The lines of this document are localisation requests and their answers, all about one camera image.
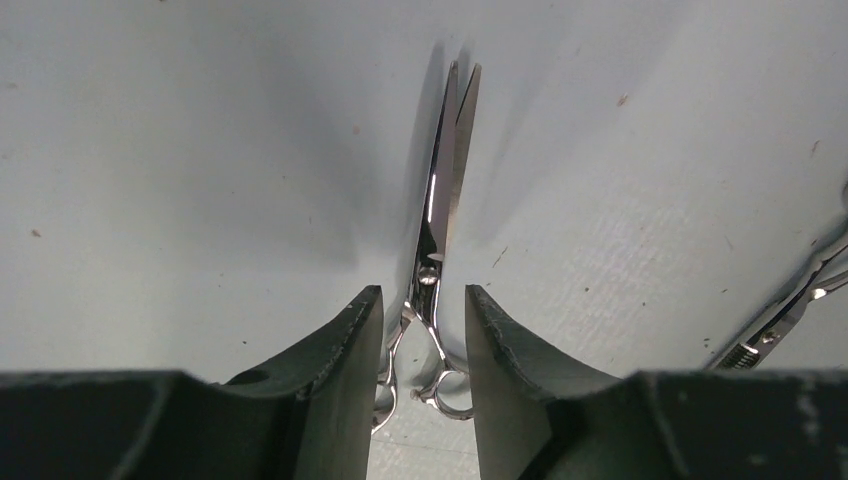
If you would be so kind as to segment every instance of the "dirt speck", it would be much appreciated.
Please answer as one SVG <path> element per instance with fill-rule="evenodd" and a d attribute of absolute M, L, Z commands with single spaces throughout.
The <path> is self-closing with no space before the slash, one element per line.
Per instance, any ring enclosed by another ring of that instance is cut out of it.
<path fill-rule="evenodd" d="M 505 247 L 504 247 L 504 249 L 503 249 L 503 251 L 501 252 L 501 254 L 500 254 L 500 255 L 498 255 L 498 258 L 496 258 L 496 259 L 495 259 L 495 263 L 493 263 L 493 264 L 492 264 L 492 268 L 495 268 L 495 265 L 497 265 L 497 264 L 498 264 L 498 262 L 500 262 L 500 261 L 501 261 L 501 258 L 503 258 L 503 254 L 504 254 L 504 253 L 506 253 L 506 250 L 507 250 L 508 248 L 509 248 L 509 245 L 507 245 L 507 246 L 505 246 Z"/>

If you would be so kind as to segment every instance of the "silver scissors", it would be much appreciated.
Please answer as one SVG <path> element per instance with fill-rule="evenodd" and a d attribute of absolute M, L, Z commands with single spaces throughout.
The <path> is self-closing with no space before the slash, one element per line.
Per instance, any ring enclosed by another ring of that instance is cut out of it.
<path fill-rule="evenodd" d="M 372 434 L 389 421 L 397 408 L 395 355 L 404 332 L 414 321 L 421 322 L 427 329 L 427 333 L 436 346 L 439 359 L 429 384 L 420 390 L 413 390 L 412 397 L 432 406 L 451 419 L 468 420 L 472 417 L 470 408 L 455 409 L 439 398 L 439 387 L 445 378 L 451 374 L 467 375 L 467 372 L 460 369 L 445 350 L 439 336 L 436 315 L 442 269 L 448 243 L 453 235 L 456 209 L 465 176 L 468 149 L 471 145 L 471 131 L 474 127 L 474 113 L 477 109 L 477 94 L 480 89 L 480 74 L 481 67 L 475 64 L 465 95 L 462 102 L 459 102 L 457 62 L 451 63 L 448 72 L 436 140 L 430 159 L 412 276 L 409 280 L 400 322 L 392 329 L 386 342 L 388 353 L 386 366 L 377 376 L 378 387 L 382 387 L 389 395 L 382 399 L 378 397 L 376 401 L 371 421 Z"/>
<path fill-rule="evenodd" d="M 843 197 L 848 197 L 848 187 Z M 756 367 L 798 324 L 810 302 L 848 285 L 848 271 L 825 275 L 827 267 L 848 251 L 848 223 L 841 228 L 835 241 L 810 257 L 789 294 L 749 321 L 707 368 L 749 370 Z"/>

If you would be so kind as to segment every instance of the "white surface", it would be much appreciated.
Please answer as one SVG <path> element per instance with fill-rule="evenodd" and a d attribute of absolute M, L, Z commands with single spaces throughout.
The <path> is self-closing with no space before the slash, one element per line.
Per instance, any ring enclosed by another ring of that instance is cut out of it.
<path fill-rule="evenodd" d="M 846 24 L 835 0 L 0 0 L 0 368 L 225 380 L 367 283 L 392 303 L 463 49 L 451 347 L 491 283 L 611 373 L 700 366 L 845 217 Z M 768 363 L 844 364 L 846 306 Z M 470 424 L 401 407 L 371 478 L 474 478 Z"/>

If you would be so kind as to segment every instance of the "shiny metal blade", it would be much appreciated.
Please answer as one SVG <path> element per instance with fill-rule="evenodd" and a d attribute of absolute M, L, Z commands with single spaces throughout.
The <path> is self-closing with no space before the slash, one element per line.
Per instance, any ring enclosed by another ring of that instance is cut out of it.
<path fill-rule="evenodd" d="M 811 300 L 824 298 L 825 295 L 829 295 L 845 285 L 848 285 L 848 271 L 816 283 L 813 286 L 813 298 Z"/>
<path fill-rule="evenodd" d="M 786 312 L 786 315 L 783 316 L 781 322 L 785 323 L 787 326 L 786 333 L 789 333 L 789 330 L 791 330 L 795 325 L 798 325 L 798 322 L 801 321 L 801 317 L 803 317 L 804 313 L 807 311 L 807 305 L 810 304 L 810 300 L 810 293 L 807 292 L 806 295 L 804 295 L 804 298 L 795 303 L 795 305 Z"/>
<path fill-rule="evenodd" d="M 433 160 L 430 166 L 430 178 L 427 183 L 427 202 L 424 217 L 429 234 L 435 243 L 435 253 L 428 257 L 444 261 L 447 251 L 448 219 L 453 186 L 454 149 L 456 145 L 457 105 L 457 63 L 451 63 L 448 72 L 445 98 L 442 103 L 442 115 L 433 146 Z"/>
<path fill-rule="evenodd" d="M 468 88 L 459 107 L 456 119 L 456 144 L 453 154 L 453 187 L 451 189 L 450 213 L 448 216 L 447 244 L 453 237 L 456 223 L 456 210 L 459 208 L 459 194 L 462 192 L 462 181 L 465 178 L 465 165 L 468 162 L 468 151 L 471 148 L 471 131 L 474 129 L 474 114 L 477 111 L 477 94 L 480 91 L 480 64 L 474 64 Z"/>

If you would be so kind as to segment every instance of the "white backdrop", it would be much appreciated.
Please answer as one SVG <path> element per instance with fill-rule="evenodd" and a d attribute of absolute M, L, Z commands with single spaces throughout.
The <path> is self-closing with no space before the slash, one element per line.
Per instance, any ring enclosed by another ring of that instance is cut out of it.
<path fill-rule="evenodd" d="M 365 284 L 396 304 L 457 57 L 483 80 L 451 349 L 479 283 L 595 367 L 698 367 L 846 217 L 845 25 L 836 0 L 0 0 L 0 368 L 223 381 Z M 846 307 L 767 365 L 842 365 Z M 404 400 L 370 477 L 474 478 L 473 452 Z"/>

